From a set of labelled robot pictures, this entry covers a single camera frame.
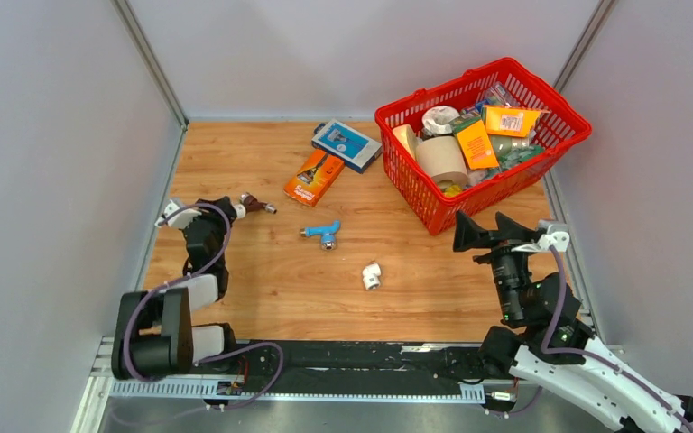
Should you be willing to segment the brown water faucet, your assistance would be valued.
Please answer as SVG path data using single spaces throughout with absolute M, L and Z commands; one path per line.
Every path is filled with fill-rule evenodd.
M 262 211 L 273 215 L 277 213 L 277 208 L 273 204 L 264 202 L 248 192 L 240 196 L 240 204 L 245 209 L 246 214 Z

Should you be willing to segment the white pipe elbow fitting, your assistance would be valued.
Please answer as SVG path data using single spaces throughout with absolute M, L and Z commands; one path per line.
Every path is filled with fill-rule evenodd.
M 235 211 L 235 219 L 243 219 L 247 215 L 247 210 L 243 204 L 237 203 L 233 205 L 233 209 Z
M 362 282 L 366 290 L 376 290 L 381 286 L 380 277 L 382 275 L 381 267 L 378 263 L 369 263 L 362 270 Z

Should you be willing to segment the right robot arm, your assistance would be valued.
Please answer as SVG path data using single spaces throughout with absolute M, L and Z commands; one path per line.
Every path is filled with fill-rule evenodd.
M 498 212 L 487 230 L 456 214 L 452 248 L 481 249 L 474 262 L 491 268 L 502 321 L 478 350 L 481 370 L 534 382 L 613 432 L 692 432 L 693 397 L 652 384 L 579 317 L 562 253 L 566 225 L 541 220 L 528 228 Z

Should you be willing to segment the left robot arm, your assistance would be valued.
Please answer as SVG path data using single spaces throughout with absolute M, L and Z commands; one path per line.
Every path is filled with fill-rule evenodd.
M 121 297 L 111 354 L 116 379 L 154 382 L 188 373 L 203 357 L 217 373 L 236 369 L 240 351 L 226 340 L 229 326 L 195 327 L 191 314 L 226 294 L 225 250 L 234 222 L 246 214 L 228 197 L 166 204 L 155 224 L 181 231 L 188 259 L 179 278 Z

